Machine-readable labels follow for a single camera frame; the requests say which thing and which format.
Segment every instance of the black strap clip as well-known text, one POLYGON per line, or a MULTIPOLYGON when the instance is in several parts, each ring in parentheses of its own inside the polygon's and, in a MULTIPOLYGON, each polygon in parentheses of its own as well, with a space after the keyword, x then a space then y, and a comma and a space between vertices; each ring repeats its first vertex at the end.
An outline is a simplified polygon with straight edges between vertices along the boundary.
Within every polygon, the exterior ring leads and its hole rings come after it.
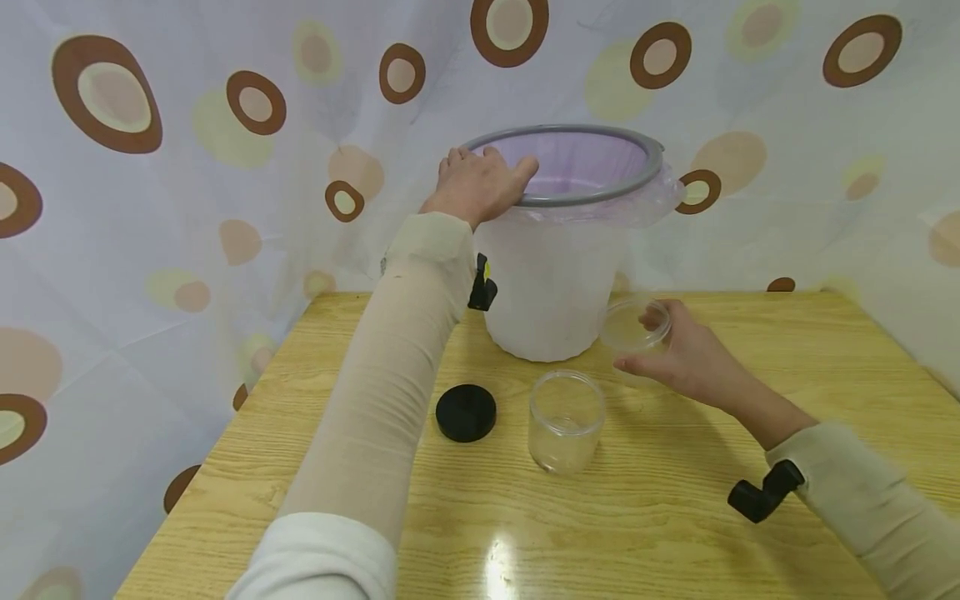
POLYGON ((727 504, 751 522, 760 523, 773 514, 787 494, 803 484, 804 476, 797 466, 790 461, 780 461, 763 478, 762 490, 741 479, 727 496, 727 504))
POLYGON ((473 279, 473 291, 470 292, 467 308, 487 312, 494 298, 496 298, 496 284, 492 279, 487 279, 487 257, 477 254, 477 274, 473 279))

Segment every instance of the arm sleeve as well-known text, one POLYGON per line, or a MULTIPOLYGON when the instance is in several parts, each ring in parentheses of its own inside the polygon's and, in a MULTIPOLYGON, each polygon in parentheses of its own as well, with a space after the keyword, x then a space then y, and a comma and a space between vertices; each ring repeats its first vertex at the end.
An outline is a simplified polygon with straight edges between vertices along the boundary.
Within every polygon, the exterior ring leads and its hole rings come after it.
POLYGON ((407 218, 324 417, 230 598, 392 598, 410 473, 474 277, 470 226, 407 218))
POLYGON ((846 427, 822 423, 767 453, 806 482, 797 495, 891 600, 960 599, 960 524, 846 427))

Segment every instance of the white trash can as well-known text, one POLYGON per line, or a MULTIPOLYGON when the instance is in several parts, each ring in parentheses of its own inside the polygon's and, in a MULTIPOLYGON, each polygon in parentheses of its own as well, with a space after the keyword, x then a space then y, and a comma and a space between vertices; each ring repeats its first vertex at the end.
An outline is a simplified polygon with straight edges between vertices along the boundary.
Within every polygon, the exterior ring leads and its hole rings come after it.
POLYGON ((580 354, 600 333, 630 230, 669 214, 683 185, 663 163, 659 142, 629 130, 540 125, 466 145, 493 146, 511 166, 527 155, 540 160, 520 203, 476 231, 476 250, 497 287, 487 330, 526 360, 580 354))

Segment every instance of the wooden table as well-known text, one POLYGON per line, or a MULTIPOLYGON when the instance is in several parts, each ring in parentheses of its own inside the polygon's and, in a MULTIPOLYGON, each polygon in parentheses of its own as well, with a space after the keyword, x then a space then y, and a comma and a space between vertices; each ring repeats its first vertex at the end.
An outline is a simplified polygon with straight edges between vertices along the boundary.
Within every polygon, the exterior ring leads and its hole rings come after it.
MULTIPOLYGON (((842 420, 960 514, 960 405, 856 306, 828 294, 689 294, 694 313, 762 379, 842 420)), ((313 436, 366 295, 320 297, 144 552, 119 598, 222 597, 243 572, 313 436)), ((600 349, 564 367, 595 376, 608 417, 594 462, 550 476, 526 449, 527 397, 548 369, 517 360, 468 311, 433 401, 472 382, 497 424, 455 444, 427 423, 399 556, 398 597, 878 598, 795 497, 760 525, 727 506, 766 472, 725 415, 617 383, 600 349)))

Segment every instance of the curtain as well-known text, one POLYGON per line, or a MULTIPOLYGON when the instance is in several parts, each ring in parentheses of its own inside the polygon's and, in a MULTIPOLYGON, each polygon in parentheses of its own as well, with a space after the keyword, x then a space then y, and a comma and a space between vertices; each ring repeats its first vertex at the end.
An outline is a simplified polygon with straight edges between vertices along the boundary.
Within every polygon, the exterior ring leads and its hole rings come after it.
POLYGON ((112 595, 308 302, 370 291, 439 158, 504 128, 663 144, 686 198, 633 232, 618 285, 835 289, 956 389, 958 16, 5 3, 0 596, 112 595))

